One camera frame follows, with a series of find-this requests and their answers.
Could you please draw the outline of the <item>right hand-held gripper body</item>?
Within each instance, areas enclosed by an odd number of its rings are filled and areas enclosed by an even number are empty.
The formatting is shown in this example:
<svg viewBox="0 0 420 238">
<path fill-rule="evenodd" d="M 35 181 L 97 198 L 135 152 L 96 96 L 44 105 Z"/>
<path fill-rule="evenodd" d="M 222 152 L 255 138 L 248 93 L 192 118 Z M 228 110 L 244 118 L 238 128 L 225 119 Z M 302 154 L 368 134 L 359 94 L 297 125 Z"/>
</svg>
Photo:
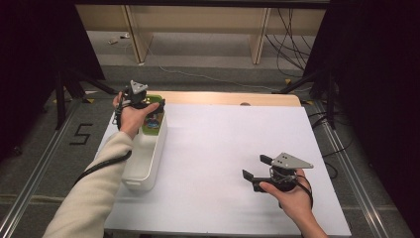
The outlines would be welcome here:
<svg viewBox="0 0 420 238">
<path fill-rule="evenodd" d="M 298 185 L 297 170 L 313 168 L 314 166 L 308 162 L 287 153 L 281 153 L 272 159 L 272 163 L 269 165 L 268 178 L 254 178 L 252 180 L 253 189 L 257 192 L 263 192 L 260 183 L 264 181 L 274 185 L 278 190 L 291 191 Z"/>
</svg>

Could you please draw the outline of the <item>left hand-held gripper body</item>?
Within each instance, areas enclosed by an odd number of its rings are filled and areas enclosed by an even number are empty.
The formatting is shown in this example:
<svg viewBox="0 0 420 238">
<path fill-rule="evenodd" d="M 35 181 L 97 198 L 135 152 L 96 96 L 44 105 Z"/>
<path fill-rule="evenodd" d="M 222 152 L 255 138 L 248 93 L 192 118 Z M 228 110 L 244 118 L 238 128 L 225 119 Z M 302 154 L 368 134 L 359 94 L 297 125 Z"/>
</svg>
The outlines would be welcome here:
<svg viewBox="0 0 420 238">
<path fill-rule="evenodd" d="M 146 84 L 131 80 L 123 90 L 122 105 L 131 106 L 136 109 L 143 109 L 152 103 L 159 102 L 158 95 L 151 95 L 147 93 L 148 88 L 149 87 Z"/>
</svg>

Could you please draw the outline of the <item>green phone with cartoon case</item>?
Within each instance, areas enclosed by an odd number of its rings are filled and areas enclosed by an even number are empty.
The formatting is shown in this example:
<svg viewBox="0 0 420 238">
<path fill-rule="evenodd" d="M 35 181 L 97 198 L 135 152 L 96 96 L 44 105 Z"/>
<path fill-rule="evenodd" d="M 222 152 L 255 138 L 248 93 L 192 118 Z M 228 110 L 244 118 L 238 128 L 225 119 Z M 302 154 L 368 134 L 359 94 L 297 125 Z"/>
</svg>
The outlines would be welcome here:
<svg viewBox="0 0 420 238">
<path fill-rule="evenodd" d="M 146 96 L 146 103 L 147 104 L 159 103 L 162 99 L 163 98 L 160 95 L 148 94 Z M 142 126 L 143 133 L 145 135 L 156 136 L 159 132 L 163 115 L 164 115 L 164 112 L 158 114 L 158 110 L 155 110 L 154 112 L 149 114 L 146 117 L 144 124 Z"/>
</svg>

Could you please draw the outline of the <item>white plastic bin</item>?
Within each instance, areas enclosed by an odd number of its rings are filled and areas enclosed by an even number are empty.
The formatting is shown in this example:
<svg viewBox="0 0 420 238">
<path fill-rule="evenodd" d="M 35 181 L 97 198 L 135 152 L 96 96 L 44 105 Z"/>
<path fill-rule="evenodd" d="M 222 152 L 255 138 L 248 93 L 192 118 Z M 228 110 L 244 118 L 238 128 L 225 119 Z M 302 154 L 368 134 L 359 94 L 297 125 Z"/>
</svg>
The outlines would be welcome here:
<svg viewBox="0 0 420 238">
<path fill-rule="evenodd" d="M 166 133 L 165 112 L 156 136 L 145 135 L 141 127 L 122 176 L 122 183 L 127 189 L 151 190 L 154 187 Z"/>
</svg>

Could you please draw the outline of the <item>person's left hand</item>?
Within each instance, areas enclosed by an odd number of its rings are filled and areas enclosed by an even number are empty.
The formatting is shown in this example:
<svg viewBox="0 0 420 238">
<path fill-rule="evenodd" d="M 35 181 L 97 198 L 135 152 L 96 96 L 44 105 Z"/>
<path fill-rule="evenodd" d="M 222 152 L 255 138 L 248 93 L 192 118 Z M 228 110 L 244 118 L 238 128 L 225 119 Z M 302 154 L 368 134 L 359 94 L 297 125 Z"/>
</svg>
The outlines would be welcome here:
<svg viewBox="0 0 420 238">
<path fill-rule="evenodd" d="M 134 139 L 142 127 L 145 118 L 159 107 L 158 103 L 148 105 L 143 109 L 136 109 L 131 106 L 124 107 L 121 112 L 120 131 Z"/>
</svg>

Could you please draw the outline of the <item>person's right hand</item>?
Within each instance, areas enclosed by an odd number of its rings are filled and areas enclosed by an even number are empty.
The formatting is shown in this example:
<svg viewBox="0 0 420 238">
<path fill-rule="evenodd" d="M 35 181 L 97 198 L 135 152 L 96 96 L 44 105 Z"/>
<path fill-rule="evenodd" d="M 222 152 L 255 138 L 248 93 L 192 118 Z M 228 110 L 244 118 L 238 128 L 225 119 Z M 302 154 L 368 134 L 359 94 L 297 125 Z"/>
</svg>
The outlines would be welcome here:
<svg viewBox="0 0 420 238">
<path fill-rule="evenodd" d="M 260 187 L 278 200 L 285 214 L 295 223 L 314 218 L 311 198 L 302 187 L 297 185 L 293 190 L 283 192 L 264 181 L 260 183 Z"/>
</svg>

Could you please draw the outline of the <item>white sheet mat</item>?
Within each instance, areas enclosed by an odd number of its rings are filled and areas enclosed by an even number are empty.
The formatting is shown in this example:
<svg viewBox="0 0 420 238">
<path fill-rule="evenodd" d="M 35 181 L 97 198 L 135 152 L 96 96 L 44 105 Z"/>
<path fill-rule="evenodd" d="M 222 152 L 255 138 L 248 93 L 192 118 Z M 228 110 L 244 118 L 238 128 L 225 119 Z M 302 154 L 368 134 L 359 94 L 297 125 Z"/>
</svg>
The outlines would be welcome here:
<svg viewBox="0 0 420 238">
<path fill-rule="evenodd" d="M 155 186 L 121 187 L 109 230 L 139 233 L 295 237 L 299 231 L 276 200 L 243 178 L 266 177 L 260 160 L 285 152 L 311 163 L 313 212 L 331 237 L 348 223 L 302 107 L 168 104 L 167 134 Z"/>
</svg>

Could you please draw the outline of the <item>black metal stand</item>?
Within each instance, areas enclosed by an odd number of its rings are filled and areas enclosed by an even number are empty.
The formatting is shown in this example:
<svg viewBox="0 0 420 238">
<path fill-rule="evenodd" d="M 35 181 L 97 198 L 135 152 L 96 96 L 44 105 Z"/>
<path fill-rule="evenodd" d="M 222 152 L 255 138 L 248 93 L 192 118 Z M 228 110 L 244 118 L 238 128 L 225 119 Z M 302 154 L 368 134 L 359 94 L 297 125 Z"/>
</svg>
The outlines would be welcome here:
<svg viewBox="0 0 420 238">
<path fill-rule="evenodd" d="M 312 82 L 309 95 L 312 99 L 320 99 L 322 95 L 326 95 L 326 115 L 325 119 L 330 127 L 335 130 L 334 122 L 334 101 L 335 101 L 335 75 L 330 68 L 317 69 L 308 75 L 305 75 L 287 85 L 285 88 L 274 91 L 273 94 L 288 94 L 294 89 L 302 86 L 305 83 Z"/>
<path fill-rule="evenodd" d="M 94 87 L 108 93 L 117 94 L 117 91 L 106 84 L 99 82 L 97 79 L 90 77 L 88 74 L 68 67 L 57 72 L 55 77 L 55 99 L 57 110 L 56 129 L 60 129 L 66 120 L 65 97 L 64 92 L 67 91 L 72 98 L 83 99 L 86 95 L 81 85 L 81 81 L 93 85 Z"/>
</svg>

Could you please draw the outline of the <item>beige wooden shelf unit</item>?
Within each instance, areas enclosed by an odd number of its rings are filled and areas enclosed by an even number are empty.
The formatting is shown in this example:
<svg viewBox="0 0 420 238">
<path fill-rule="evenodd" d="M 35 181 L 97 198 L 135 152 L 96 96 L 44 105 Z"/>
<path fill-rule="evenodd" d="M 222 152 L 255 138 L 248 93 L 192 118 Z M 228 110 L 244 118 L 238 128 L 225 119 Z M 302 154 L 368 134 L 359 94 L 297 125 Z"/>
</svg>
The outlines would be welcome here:
<svg viewBox="0 0 420 238">
<path fill-rule="evenodd" d="M 258 64 L 265 35 L 315 36 L 324 10 L 297 8 L 179 7 L 77 5 L 87 31 L 127 32 L 136 62 L 146 60 L 155 33 L 243 34 L 249 39 L 252 63 Z"/>
</svg>

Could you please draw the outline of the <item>black curtain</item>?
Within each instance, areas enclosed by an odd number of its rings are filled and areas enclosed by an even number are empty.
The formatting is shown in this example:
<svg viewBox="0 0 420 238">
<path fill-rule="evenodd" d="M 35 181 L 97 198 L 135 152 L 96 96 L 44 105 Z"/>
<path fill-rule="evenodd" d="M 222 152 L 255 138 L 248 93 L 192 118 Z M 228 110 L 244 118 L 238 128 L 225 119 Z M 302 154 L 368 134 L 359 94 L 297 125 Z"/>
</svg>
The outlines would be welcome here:
<svg viewBox="0 0 420 238">
<path fill-rule="evenodd" d="M 331 67 L 386 191 L 420 236 L 420 0 L 327 0 L 307 72 Z"/>
<path fill-rule="evenodd" d="M 62 76 L 104 77 L 73 0 L 0 0 L 0 162 L 12 154 Z"/>
</svg>

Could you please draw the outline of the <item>metal floor rail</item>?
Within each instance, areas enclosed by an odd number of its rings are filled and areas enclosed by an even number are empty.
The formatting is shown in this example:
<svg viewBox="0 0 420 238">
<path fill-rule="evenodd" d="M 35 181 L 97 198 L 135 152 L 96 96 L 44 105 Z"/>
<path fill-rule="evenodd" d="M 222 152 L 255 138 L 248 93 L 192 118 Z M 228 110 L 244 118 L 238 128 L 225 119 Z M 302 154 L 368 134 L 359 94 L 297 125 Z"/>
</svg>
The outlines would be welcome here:
<svg viewBox="0 0 420 238">
<path fill-rule="evenodd" d="M 29 179 L 25 183 L 25 186 L 17 195 L 5 218 L 0 223 L 0 238 L 11 238 L 80 105 L 80 99 L 73 99 L 68 105 L 68 109 L 65 113 L 66 118 L 62 122 L 61 126 L 52 134 L 52 138 L 29 176 Z"/>
<path fill-rule="evenodd" d="M 338 133 L 333 130 L 328 123 L 323 125 L 323 128 L 328 137 L 329 143 L 334 149 L 335 155 L 338 157 L 338 161 L 343 168 L 346 179 L 352 188 L 353 195 L 359 204 L 370 231 L 375 238 L 389 238 L 382 219 L 368 196 L 362 180 L 357 174 L 357 171 L 352 164 Z"/>
</svg>

